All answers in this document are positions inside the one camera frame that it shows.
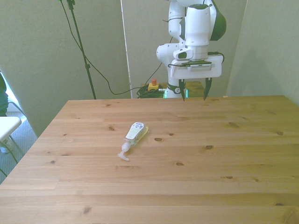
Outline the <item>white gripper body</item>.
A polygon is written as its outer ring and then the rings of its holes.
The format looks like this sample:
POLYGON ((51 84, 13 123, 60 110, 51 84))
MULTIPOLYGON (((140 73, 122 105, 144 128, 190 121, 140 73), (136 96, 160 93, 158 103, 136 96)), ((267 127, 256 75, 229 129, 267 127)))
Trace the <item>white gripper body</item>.
POLYGON ((222 55, 211 55, 202 61, 173 60, 170 64, 172 79, 213 78, 222 74, 222 55))

